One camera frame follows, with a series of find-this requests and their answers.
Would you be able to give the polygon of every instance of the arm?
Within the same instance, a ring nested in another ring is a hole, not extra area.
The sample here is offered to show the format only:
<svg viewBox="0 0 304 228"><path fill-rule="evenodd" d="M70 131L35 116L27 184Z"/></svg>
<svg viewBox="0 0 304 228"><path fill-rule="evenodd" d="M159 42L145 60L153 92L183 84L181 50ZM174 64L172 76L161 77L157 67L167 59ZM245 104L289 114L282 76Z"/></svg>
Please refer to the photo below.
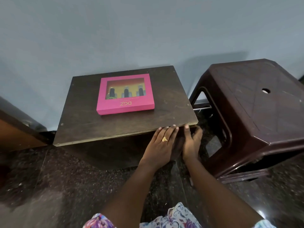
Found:
<svg viewBox="0 0 304 228"><path fill-rule="evenodd" d="M137 169L121 190L103 208L101 213L118 228L138 228L145 198L149 192L154 173L170 161L173 142L178 127L161 127L139 162Z"/></svg>
<svg viewBox="0 0 304 228"><path fill-rule="evenodd" d="M189 126L185 126L186 141L183 159L189 170L193 184L207 207L212 224L215 228L254 227L263 218L247 203L209 174L198 160L202 135L202 129L198 128L192 138Z"/></svg>

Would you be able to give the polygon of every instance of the person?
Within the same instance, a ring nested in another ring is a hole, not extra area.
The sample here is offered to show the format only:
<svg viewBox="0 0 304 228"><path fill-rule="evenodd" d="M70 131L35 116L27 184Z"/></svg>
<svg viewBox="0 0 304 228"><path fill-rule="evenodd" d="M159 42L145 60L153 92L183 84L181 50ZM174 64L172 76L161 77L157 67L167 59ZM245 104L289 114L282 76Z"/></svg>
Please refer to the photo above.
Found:
<svg viewBox="0 0 304 228"><path fill-rule="evenodd" d="M194 215L182 203L169 209L164 217L152 222L140 223L143 204L149 192L154 173L170 161L172 146L179 128L176 125L159 128L139 165L129 180L83 228L201 228ZM183 160L193 184L209 213L214 228L275 228L264 220L247 203L215 179L198 159L201 128L191 136L188 125L184 126L185 143Z"/></svg>

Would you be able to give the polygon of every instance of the hand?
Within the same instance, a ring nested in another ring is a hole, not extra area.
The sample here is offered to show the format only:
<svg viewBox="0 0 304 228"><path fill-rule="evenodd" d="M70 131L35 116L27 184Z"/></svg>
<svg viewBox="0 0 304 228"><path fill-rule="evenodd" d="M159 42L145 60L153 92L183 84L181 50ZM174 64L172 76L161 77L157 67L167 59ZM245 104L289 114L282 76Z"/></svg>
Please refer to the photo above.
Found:
<svg viewBox="0 0 304 228"><path fill-rule="evenodd" d="M184 161L186 162L188 160L198 159L199 148L200 148L199 146L201 144L203 130L199 126L196 126L196 131L195 131L193 137L191 137L190 128L188 125L185 125L184 132L185 132L185 138L186 138L186 141L184 143L184 149L183 149Z"/></svg>
<svg viewBox="0 0 304 228"><path fill-rule="evenodd" d="M176 125L165 128L160 127L153 135L139 165L148 165L155 172L167 164L170 161L172 146L178 129Z"/></svg>

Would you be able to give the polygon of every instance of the person's left hand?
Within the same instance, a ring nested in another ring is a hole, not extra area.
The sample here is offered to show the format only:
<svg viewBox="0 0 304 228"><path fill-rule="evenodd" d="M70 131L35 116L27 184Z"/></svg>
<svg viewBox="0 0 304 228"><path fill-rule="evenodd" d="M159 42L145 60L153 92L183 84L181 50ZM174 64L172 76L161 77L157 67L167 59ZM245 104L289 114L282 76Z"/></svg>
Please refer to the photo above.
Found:
<svg viewBox="0 0 304 228"><path fill-rule="evenodd" d="M159 128L146 148L139 165L148 165L153 171L158 170L170 161L172 146L178 132L178 127Z"/></svg>

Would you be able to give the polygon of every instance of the pink box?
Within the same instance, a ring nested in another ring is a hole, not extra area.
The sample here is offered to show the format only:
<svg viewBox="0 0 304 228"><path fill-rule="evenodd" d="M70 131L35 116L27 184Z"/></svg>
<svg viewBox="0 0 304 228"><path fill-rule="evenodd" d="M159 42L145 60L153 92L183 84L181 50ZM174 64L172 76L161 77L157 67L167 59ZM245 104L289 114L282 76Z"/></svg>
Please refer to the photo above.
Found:
<svg viewBox="0 0 304 228"><path fill-rule="evenodd" d="M154 109L148 73L101 79L97 101L100 115Z"/></svg>

